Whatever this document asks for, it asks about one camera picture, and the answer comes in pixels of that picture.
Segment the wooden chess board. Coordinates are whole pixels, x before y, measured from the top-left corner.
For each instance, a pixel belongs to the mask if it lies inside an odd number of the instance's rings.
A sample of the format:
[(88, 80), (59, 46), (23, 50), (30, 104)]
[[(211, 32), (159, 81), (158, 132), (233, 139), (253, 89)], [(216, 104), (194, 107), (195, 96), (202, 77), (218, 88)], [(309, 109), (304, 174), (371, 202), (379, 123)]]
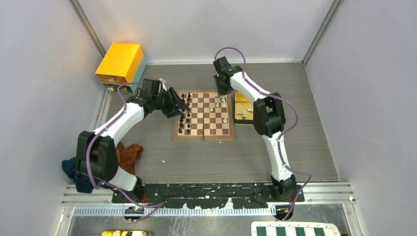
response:
[[(233, 141), (235, 127), (232, 116), (232, 99), (229, 94), (215, 97), (215, 90), (180, 90), (179, 97), (189, 106), (189, 111), (174, 120), (174, 141)], [(226, 96), (227, 107), (222, 107), (221, 97)]]

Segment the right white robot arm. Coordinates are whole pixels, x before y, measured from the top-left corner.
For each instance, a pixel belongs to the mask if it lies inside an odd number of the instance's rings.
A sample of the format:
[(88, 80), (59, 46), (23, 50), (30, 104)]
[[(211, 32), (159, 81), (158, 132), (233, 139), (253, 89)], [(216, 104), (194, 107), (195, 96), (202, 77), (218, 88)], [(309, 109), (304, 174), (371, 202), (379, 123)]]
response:
[(253, 126), (267, 146), (271, 163), (271, 195), (279, 202), (287, 201), (297, 182), (285, 151), (283, 131), (286, 118), (280, 95), (261, 88), (240, 66), (231, 66), (225, 57), (214, 60), (213, 65), (219, 94), (236, 90), (252, 103)]

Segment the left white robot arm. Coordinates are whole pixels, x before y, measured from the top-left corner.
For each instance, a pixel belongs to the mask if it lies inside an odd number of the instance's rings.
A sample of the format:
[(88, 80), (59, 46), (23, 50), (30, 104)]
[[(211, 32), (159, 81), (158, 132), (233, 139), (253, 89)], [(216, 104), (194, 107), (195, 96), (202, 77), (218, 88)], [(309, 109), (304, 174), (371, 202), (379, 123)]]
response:
[(132, 96), (123, 100), (122, 108), (106, 123), (93, 131), (83, 131), (77, 141), (77, 172), (89, 177), (93, 188), (105, 184), (124, 190), (132, 203), (143, 198), (142, 181), (119, 166), (117, 144), (136, 124), (153, 111), (167, 118), (182, 115), (190, 108), (173, 87), (166, 88), (164, 80), (144, 79)]

